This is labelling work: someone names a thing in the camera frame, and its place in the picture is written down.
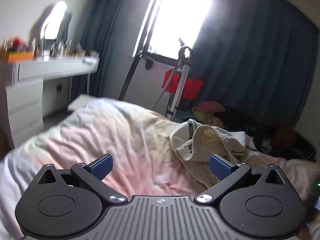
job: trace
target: dark blue curtain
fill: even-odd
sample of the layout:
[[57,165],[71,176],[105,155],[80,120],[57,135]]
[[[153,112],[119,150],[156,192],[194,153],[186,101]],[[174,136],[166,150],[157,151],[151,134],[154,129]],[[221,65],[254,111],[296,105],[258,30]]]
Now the dark blue curtain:
[[[100,61],[96,73],[90,76],[90,95],[102,97],[112,46],[119,26],[125,16],[124,0],[96,0],[85,27],[81,46],[99,52]],[[87,76],[73,77],[71,100],[86,93]]]
[[212,0],[193,49],[203,100],[269,125],[295,124],[316,65],[318,29],[286,0]]

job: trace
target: bed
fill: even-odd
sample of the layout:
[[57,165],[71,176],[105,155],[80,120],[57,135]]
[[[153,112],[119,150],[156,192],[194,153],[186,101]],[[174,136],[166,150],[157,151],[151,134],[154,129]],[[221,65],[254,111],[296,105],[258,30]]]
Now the bed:
[[[129,199],[132,195],[191,195],[206,190],[171,148],[169,134],[179,124],[143,107],[101,98],[90,101],[46,132],[8,153],[0,163],[0,239],[23,237],[14,216],[23,192],[45,163],[68,169],[113,156],[112,172],[103,180]],[[261,167],[279,164],[302,199],[320,166],[258,153]],[[320,220],[309,225],[320,239]]]

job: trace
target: vanity table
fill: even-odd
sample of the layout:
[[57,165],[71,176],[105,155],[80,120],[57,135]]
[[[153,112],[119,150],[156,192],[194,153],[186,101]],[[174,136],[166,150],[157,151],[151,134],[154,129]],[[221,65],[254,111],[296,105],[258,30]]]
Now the vanity table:
[[17,147],[43,130],[43,81],[82,74],[88,74],[89,80],[98,63],[99,59],[92,57],[0,62],[0,127],[10,146]]

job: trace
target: red cloth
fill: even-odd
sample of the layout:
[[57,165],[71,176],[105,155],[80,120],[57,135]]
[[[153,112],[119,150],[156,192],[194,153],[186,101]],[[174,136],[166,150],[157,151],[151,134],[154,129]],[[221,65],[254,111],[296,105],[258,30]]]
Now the red cloth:
[[[164,76],[164,81],[162,84],[162,88],[164,88],[164,85],[169,79],[169,76],[171,75],[172,69],[168,70],[165,73]],[[166,91],[175,93],[178,88],[178,83],[179,83],[179,74],[174,74],[172,81],[169,83],[169,86],[167,87]],[[204,82],[203,80],[192,80],[192,79],[187,79],[181,98],[187,98],[187,99],[195,99],[200,91],[200,88],[203,86]]]
[[196,108],[199,112],[207,112],[213,114],[224,112],[226,110],[221,104],[213,101],[202,101]]

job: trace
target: red bag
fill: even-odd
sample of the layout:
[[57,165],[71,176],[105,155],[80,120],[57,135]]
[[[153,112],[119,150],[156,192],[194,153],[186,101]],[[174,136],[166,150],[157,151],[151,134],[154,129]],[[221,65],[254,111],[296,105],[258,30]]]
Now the red bag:
[[[164,85],[168,81],[171,73],[172,73],[172,69],[168,70],[165,73],[162,88],[164,88]],[[178,88],[179,78],[180,78],[180,74],[175,73],[173,75],[173,79],[169,83],[169,86],[167,87],[166,91],[171,92],[171,93],[175,93]],[[187,79],[181,98],[195,99],[200,91],[200,88],[203,86],[203,84],[204,84],[203,80]]]

